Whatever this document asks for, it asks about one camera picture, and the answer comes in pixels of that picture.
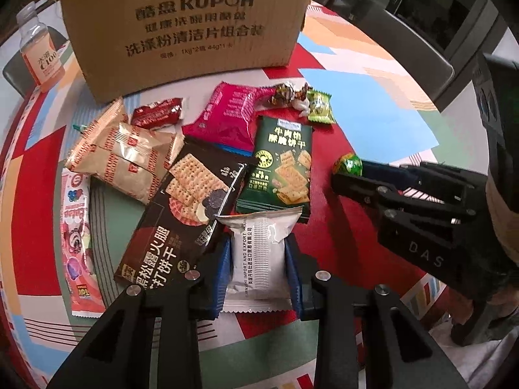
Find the green lollipop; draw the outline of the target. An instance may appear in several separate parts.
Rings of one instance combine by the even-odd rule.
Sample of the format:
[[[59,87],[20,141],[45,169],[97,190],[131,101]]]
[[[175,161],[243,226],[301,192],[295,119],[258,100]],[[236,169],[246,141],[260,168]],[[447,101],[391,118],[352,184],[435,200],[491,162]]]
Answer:
[[[349,152],[341,156],[333,165],[332,173],[335,175],[353,175],[361,177],[363,171],[362,160],[355,152]]]

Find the green beef cracker packet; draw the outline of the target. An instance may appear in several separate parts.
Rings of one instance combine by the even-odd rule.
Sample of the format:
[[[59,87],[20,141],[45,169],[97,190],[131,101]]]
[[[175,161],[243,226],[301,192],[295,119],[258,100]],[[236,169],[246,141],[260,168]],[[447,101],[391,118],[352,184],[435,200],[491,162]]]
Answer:
[[[300,207],[299,221],[309,221],[312,134],[309,125],[259,117],[253,151],[258,165],[237,199],[237,213]]]

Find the black soda cracker packet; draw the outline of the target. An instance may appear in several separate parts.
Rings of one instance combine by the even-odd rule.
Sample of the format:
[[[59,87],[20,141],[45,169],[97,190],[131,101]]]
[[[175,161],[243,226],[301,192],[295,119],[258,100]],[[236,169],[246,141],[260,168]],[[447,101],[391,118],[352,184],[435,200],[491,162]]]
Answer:
[[[115,280],[157,289],[194,269],[223,232],[216,218],[233,211],[257,164],[252,156],[186,137],[144,209]]]

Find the white snack packet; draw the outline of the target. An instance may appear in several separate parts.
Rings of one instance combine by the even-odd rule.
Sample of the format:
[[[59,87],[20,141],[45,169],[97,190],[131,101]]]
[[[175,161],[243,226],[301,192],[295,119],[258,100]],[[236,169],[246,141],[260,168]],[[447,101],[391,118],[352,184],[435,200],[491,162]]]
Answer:
[[[231,280],[224,312],[277,312],[291,309],[285,271],[285,239],[302,215],[301,207],[219,215],[231,230]]]

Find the small red candy packet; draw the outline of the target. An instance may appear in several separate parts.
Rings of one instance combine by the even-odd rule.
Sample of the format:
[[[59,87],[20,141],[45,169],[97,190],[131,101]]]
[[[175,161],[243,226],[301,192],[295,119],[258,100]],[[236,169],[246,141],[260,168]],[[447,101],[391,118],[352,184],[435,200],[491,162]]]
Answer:
[[[182,119],[186,103],[186,99],[173,98],[142,105],[134,110],[130,124],[147,130],[176,125]]]

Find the long pink candy packet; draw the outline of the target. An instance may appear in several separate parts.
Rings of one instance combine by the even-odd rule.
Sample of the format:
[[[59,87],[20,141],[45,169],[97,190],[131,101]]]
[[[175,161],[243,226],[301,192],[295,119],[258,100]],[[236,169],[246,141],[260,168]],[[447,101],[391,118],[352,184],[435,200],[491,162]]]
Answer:
[[[105,312],[105,303],[93,261],[89,207],[90,177],[63,169],[60,239],[71,314],[96,319]]]

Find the small green candy packet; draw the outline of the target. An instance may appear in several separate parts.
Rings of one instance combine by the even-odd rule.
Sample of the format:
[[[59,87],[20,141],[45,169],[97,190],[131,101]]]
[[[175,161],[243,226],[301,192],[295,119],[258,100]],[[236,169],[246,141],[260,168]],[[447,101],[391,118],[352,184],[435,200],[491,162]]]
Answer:
[[[328,93],[311,89],[307,92],[309,102],[309,112],[307,119],[310,122],[317,122],[326,125],[335,124],[336,120],[332,113],[332,96]]]

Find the white wrapped candy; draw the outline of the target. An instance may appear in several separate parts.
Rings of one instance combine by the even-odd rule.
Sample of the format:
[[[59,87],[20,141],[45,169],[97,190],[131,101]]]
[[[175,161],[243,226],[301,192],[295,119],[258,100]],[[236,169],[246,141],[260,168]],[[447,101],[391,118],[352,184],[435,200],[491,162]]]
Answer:
[[[310,113],[310,102],[308,99],[293,99],[291,101],[291,106],[299,111],[300,117],[307,117]]]

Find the dark grey dining chair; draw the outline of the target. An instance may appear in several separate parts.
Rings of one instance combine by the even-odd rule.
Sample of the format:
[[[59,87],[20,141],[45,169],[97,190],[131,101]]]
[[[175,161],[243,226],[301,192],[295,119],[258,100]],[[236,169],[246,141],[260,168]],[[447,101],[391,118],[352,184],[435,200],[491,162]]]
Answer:
[[[431,100],[435,101],[452,81],[454,67],[414,29],[389,11],[367,4],[357,13],[356,26],[392,55]]]

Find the dark foil wrapped candy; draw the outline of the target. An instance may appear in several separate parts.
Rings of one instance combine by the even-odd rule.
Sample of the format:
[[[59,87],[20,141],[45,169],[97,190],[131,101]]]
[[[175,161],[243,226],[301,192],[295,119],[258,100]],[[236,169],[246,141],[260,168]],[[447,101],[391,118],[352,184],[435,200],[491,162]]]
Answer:
[[[304,101],[310,86],[305,83],[304,86],[297,90],[292,83],[280,83],[274,88],[273,95],[269,99],[269,103],[273,106],[287,106],[294,101]]]

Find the magenta snack packet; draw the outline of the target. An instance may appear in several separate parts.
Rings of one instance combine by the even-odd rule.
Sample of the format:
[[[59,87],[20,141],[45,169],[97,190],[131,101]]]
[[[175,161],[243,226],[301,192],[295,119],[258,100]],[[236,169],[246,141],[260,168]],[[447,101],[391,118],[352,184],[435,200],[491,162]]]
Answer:
[[[255,107],[274,95],[276,88],[221,82],[194,123],[182,126],[185,136],[252,152],[251,125]]]

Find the beige biscuit packet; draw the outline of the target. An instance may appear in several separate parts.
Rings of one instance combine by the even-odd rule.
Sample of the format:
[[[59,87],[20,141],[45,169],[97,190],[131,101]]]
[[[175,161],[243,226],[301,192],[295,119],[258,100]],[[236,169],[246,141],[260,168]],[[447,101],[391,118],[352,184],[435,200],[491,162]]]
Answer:
[[[70,171],[75,170],[83,157],[91,151],[91,146],[98,143],[101,134],[111,125],[118,125],[121,122],[127,122],[127,114],[123,98],[119,97],[87,126],[76,145],[69,151],[64,167]]]
[[[183,145],[182,133],[151,131],[120,122],[101,133],[77,170],[146,205]]]

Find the grey chair behind bottle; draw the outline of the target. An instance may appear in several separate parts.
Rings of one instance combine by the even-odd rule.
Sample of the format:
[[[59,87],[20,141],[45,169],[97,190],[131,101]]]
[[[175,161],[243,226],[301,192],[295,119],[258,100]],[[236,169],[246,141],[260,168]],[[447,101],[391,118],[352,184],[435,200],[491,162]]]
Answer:
[[[53,44],[57,49],[64,45],[68,40],[53,27],[49,28],[49,32]],[[15,53],[14,56],[11,57],[11,59],[7,62],[3,69],[3,76],[22,98],[24,98],[27,93],[30,90],[33,90],[33,88],[36,86],[35,80],[27,68],[20,51],[17,51],[17,53]]]

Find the brown cardboard box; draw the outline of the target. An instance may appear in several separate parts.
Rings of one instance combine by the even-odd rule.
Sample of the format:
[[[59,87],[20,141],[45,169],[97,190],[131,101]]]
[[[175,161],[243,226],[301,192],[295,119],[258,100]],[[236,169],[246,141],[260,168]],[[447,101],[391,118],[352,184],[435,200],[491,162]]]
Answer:
[[[288,64],[310,0],[61,0],[99,103],[226,71]]]

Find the plastic bottle orange drink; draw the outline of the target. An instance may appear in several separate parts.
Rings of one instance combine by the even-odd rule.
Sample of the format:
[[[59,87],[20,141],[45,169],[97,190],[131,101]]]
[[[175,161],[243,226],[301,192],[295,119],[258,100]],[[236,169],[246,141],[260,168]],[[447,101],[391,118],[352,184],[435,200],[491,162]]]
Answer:
[[[20,53],[41,92],[52,89],[65,74],[58,48],[48,27],[42,23],[34,1],[22,8],[17,16],[20,32]]]

